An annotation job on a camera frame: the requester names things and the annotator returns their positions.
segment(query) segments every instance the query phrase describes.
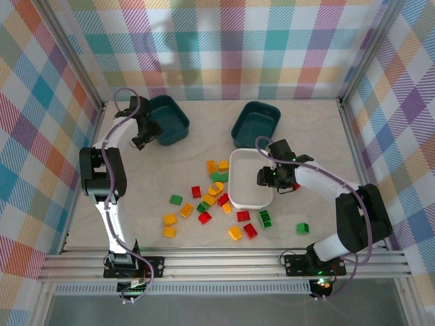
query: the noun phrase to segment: teal bin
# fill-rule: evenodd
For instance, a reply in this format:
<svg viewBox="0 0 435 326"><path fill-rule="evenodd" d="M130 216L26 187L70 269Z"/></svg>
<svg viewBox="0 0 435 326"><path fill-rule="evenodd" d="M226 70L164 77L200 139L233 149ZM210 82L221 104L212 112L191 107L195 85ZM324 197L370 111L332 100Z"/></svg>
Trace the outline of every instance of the teal bin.
<svg viewBox="0 0 435 326"><path fill-rule="evenodd" d="M167 95L157 96L148 101L151 120L160 124L163 133L157 141L164 146L172 145L189 133L190 121L178 104Z"/></svg>
<svg viewBox="0 0 435 326"><path fill-rule="evenodd" d="M255 148L259 136L272 138L277 128L281 112L277 107L252 101L245 105L236 123L232 127L231 137L238 148ZM266 148L267 141L258 142L260 148Z"/></svg>

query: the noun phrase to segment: toy block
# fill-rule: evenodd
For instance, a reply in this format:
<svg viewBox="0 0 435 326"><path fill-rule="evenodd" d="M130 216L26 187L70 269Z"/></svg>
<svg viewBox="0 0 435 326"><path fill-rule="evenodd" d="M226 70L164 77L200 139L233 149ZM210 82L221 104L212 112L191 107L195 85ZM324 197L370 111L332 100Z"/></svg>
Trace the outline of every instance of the toy block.
<svg viewBox="0 0 435 326"><path fill-rule="evenodd" d="M167 236L168 238L174 238L177 234L177 230L174 228L171 228L170 226L165 226L163 230L163 235Z"/></svg>
<svg viewBox="0 0 435 326"><path fill-rule="evenodd" d="M200 198L201 196L201 188L199 187L199 185L195 185L194 187L192 187L192 197Z"/></svg>
<svg viewBox="0 0 435 326"><path fill-rule="evenodd" d="M218 172L214 172L210 174L211 180L213 182L218 182L220 181L220 174Z"/></svg>
<svg viewBox="0 0 435 326"><path fill-rule="evenodd" d="M223 204L222 208L224 209L225 213L231 213L231 206L229 205L229 203Z"/></svg>
<svg viewBox="0 0 435 326"><path fill-rule="evenodd" d="M219 199L217 200L217 204L222 207L229 200L230 200L230 198L228 197L228 194L225 193L225 194L223 194L222 196L219 197Z"/></svg>
<svg viewBox="0 0 435 326"><path fill-rule="evenodd" d="M171 225L177 223L177 217L175 216L174 213L171 213L171 214L164 216L163 221L164 221L164 224L166 226L171 226Z"/></svg>
<svg viewBox="0 0 435 326"><path fill-rule="evenodd" d="M211 160L211 161L207 161L207 170L209 171L209 175L211 173L216 172L216 165L215 165L215 161Z"/></svg>
<svg viewBox="0 0 435 326"><path fill-rule="evenodd" d="M226 172L230 169L230 165L228 163L227 160L225 161L220 161L219 163L217 163L217 170L220 172Z"/></svg>
<svg viewBox="0 0 435 326"><path fill-rule="evenodd" d="M169 200L171 204L178 205L178 206L181 205L182 201L183 201L183 197L178 195L172 195L171 199Z"/></svg>
<svg viewBox="0 0 435 326"><path fill-rule="evenodd" d="M243 229L245 230L246 235L249 239L255 238L258 234L255 227L251 223L245 225Z"/></svg>
<svg viewBox="0 0 435 326"><path fill-rule="evenodd" d="M272 226L271 217L269 216L268 211L258 212L258 217L260 218L261 225L263 229L269 228Z"/></svg>
<svg viewBox="0 0 435 326"><path fill-rule="evenodd" d="M229 173L225 172L225 173L221 173L220 175L220 182L228 182L229 179Z"/></svg>
<svg viewBox="0 0 435 326"><path fill-rule="evenodd" d="M187 219L190 216L190 214L192 214L194 209L195 208L191 204L187 203L186 205L184 205L183 209L180 210L179 214L185 219Z"/></svg>
<svg viewBox="0 0 435 326"><path fill-rule="evenodd" d="M242 231L240 231L237 225L234 225L232 228L230 228L228 233L234 241L240 240L242 237Z"/></svg>
<svg viewBox="0 0 435 326"><path fill-rule="evenodd" d="M209 194L212 196L218 196L224 191L224 184L220 181L215 182L209 187Z"/></svg>
<svg viewBox="0 0 435 326"><path fill-rule="evenodd" d="M205 194L203 196L203 202L206 202L210 207L212 207L216 202L216 198L214 198L211 194Z"/></svg>
<svg viewBox="0 0 435 326"><path fill-rule="evenodd" d="M208 221L211 220L211 215L209 214L209 212L204 212L199 215L198 219L202 224L206 224Z"/></svg>
<svg viewBox="0 0 435 326"><path fill-rule="evenodd" d="M248 211L237 212L237 221L238 222L246 222L249 221L251 217L249 216Z"/></svg>
<svg viewBox="0 0 435 326"><path fill-rule="evenodd" d="M308 234L310 233L310 227L306 223L298 223L296 224L296 233L297 234Z"/></svg>
<svg viewBox="0 0 435 326"><path fill-rule="evenodd" d="M210 208L210 206L206 202L201 202L196 209L197 209L198 212L204 213L209 208Z"/></svg>

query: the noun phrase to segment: purple cable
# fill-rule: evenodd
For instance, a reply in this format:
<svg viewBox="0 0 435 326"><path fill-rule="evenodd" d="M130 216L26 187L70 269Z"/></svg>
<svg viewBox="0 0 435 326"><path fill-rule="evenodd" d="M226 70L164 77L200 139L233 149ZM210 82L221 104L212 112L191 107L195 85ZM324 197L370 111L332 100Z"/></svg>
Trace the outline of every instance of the purple cable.
<svg viewBox="0 0 435 326"><path fill-rule="evenodd" d="M303 166L305 168L310 168L311 170L314 170L315 172L319 172L325 176L327 176L328 178L330 178L331 180L337 182L339 185L342 185L343 187L345 187L346 189L348 189L356 198L356 200L358 201L358 204L360 205L362 212L364 214L364 220L366 221L366 227L367 227L367 239L368 239L368 246L367 246L367 254L366 257L364 258L364 260L361 263L358 263L358 257L357 255L355 255L355 267L353 268L353 271L351 273L351 276L347 279L347 282L334 294L330 295L329 297L332 297L333 295L336 295L339 291L342 291L344 288L346 288L350 282L353 280L353 277L356 274L356 270L358 268L358 266L363 266L365 264L367 264L368 260L370 259L370 256L372 255L372 249L373 249L373 236L372 236L372 226L370 224L370 219L368 217L368 211L366 208L366 205L364 205L364 202L362 201L360 195L347 183L345 183L343 180L339 179L338 177L336 177L335 175L333 175L332 173L329 173L328 171L322 169L322 168L318 168L316 166L312 166L310 164L306 164L306 163L302 163L302 162L295 162L295 161L285 161L285 160L278 160L276 158L272 158L267 156L265 153L263 153L263 151L261 150L260 146L258 145L258 141L264 139L266 141L268 141L268 145L270 145L271 143L273 143L268 137L265 136L259 136L256 139L256 149L258 151L258 153L260 153L260 155L264 156L265 158L267 158L268 160L271 160L275 163L280 163L280 164L293 164L293 165L297 165L297 166Z"/></svg>
<svg viewBox="0 0 435 326"><path fill-rule="evenodd" d="M134 256L134 257L136 257L137 259L140 259L141 261L143 261L145 264L147 264L147 266L150 268L150 270L151 270L151 278L150 278L150 281L149 281L149 283L148 283L148 285L147 285L147 287L146 287L146 289L145 289L145 291L143 292L143 293L141 293L141 295L139 295L138 297L136 297L136 299L132 299L130 302L132 303L132 304L134 304L137 300L139 300L139 299L141 299L144 295L145 295L145 292L146 291L149 291L149 289L151 288L151 286L152 286L152 283L153 283L153 281L154 281L154 268L153 268L153 266L152 266L152 264L147 260L147 259L145 259L145 258L143 258L142 256L140 256L140 255L138 255L138 254L136 254L135 252L133 252L133 251L131 251L129 248L127 248L127 246L119 239L119 237L118 237L118 235L115 233L115 230L114 230L114 226L112 225L112 223L111 223L111 220L110 220L110 214L109 214L109 203L110 203L110 198L112 197L112 195L114 194L114 191L115 191L115 175L114 175L114 171L113 171L113 169L112 169L112 167L111 167L111 165L110 165L110 161L108 160L108 158L107 158L107 155L106 155L106 151L105 151L105 147L106 147L106 144L109 142L109 138L110 138L110 136L115 132L115 130L116 129L118 129L121 125L123 125L125 122L127 122L128 120L130 120L137 112L138 112L138 110L140 109L140 107L141 107L141 98L140 98L140 96L139 96L139 94L137 94L137 92L136 91L134 91L133 89L131 89L131 88L128 88L128 87L122 87L122 88L120 88L119 90L117 90L116 92L115 92L115 94L114 94L114 102L115 102L115 106L116 106L116 109L118 110L118 111L120 111L120 109L119 109L119 106L118 106L118 103L117 103L117 101L116 101L116 96L119 94L119 92L120 91L122 91L122 90L128 90L128 91L130 91L130 92L132 92L135 96L136 96L136 98L137 98L137 106L136 106L136 109L128 116L128 117L126 117L125 119L123 119L119 124L117 124L116 126L114 126L114 127L112 127L112 129L107 133L107 135L106 135L106 137L104 138L104 140L103 140L103 143L102 143L102 145L101 145L101 155L103 156L103 160L104 160L104 163L105 163L105 165L106 165L106 169L107 169L107 172L109 172L109 176L110 176L110 189L109 189L109 194L107 195L107 197L106 197L106 199L105 199L105 201L104 201L104 209L106 210L106 220L107 220L107 225L109 226L109 230L110 230L110 233L111 233L111 235L115 238L115 240L116 240L116 242L120 245L120 247L122 247L126 252L128 252L128 253L130 253L132 256ZM124 297L124 292L121 292L121 298L122 298L122 300L123 300L123 302L125 303L127 300L126 300L126 298Z"/></svg>

